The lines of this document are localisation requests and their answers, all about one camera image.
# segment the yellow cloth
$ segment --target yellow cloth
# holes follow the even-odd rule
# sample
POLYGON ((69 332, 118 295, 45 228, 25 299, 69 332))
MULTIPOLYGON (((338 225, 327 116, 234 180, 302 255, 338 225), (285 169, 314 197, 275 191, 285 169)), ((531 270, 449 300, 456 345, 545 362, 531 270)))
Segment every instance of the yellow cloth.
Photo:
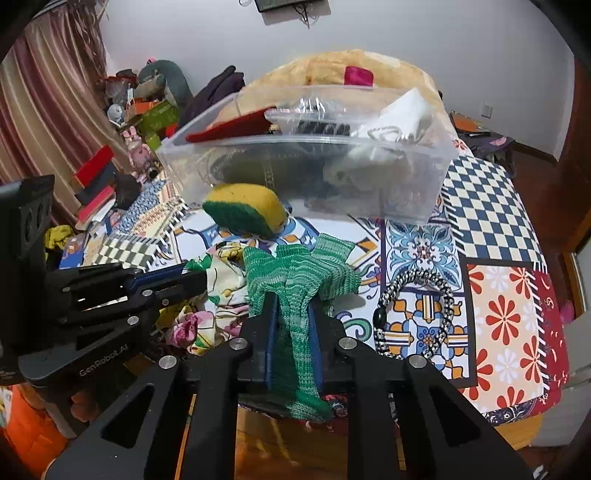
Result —
POLYGON ((496 428, 496 431, 503 435, 503 438, 515 449, 527 447, 538 435, 542 426, 544 415, 534 415, 526 419, 505 423, 496 428))
POLYGON ((58 225, 45 232, 45 248, 55 250, 59 248, 64 250, 66 240, 74 235, 74 230, 70 225, 58 225))
POLYGON ((343 85, 345 68, 357 67, 374 75, 374 86, 400 90, 401 94, 418 88, 421 96, 433 107, 446 131, 457 139, 456 130, 447 116, 439 91, 431 76, 419 67, 403 60, 363 50, 318 53, 276 68, 240 91, 238 103, 226 106, 215 123, 260 110, 285 101, 285 92, 268 87, 303 85, 343 85))

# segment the red book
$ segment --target red book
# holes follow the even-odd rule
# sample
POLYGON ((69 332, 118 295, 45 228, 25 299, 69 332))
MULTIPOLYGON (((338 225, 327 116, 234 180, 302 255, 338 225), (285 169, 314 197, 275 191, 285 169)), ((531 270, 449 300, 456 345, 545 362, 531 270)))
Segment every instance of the red book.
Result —
POLYGON ((107 185, 101 192, 94 197, 88 205, 78 212, 79 224, 84 224, 91 218, 96 212, 104 207, 111 198, 115 196, 115 191, 111 185, 107 185))
POLYGON ((83 187, 87 187, 98 173, 113 159, 111 147, 105 145, 89 161, 84 163, 74 175, 83 187))

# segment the sponge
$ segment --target sponge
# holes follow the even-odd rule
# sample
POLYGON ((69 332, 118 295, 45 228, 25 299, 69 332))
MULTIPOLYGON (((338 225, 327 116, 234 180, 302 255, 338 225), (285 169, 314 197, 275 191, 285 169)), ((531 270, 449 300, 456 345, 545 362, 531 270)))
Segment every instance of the sponge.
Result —
POLYGON ((203 210, 219 226, 266 238, 279 233, 287 217, 283 205, 272 190, 250 183, 214 187, 203 202, 203 210))

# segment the curtain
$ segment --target curtain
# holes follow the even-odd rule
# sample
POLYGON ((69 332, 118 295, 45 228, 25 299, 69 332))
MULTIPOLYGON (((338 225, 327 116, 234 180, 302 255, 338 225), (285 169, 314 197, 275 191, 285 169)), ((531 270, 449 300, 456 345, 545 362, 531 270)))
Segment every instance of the curtain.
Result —
POLYGON ((122 140, 103 112, 105 48, 92 7, 67 4, 27 25, 0 66, 0 181, 54 174, 52 218, 76 223, 69 182, 103 145, 126 169, 122 140))

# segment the red cloth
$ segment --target red cloth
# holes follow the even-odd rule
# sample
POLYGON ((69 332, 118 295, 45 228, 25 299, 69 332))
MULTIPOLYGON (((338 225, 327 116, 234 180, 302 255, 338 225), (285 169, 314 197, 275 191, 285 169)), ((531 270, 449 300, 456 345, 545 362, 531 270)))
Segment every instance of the red cloth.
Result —
POLYGON ((530 416, 543 413, 560 401, 561 389, 569 380, 569 356, 566 351, 564 332, 560 321, 560 312, 554 286, 548 274, 540 271, 534 272, 537 296, 542 307, 542 328, 544 333, 541 340, 545 342, 542 348, 546 356, 544 362, 549 375, 550 389, 535 401, 530 416))
POLYGON ((164 134, 166 135, 166 138, 170 138, 177 132, 177 130, 178 124, 172 124, 164 129, 164 134))

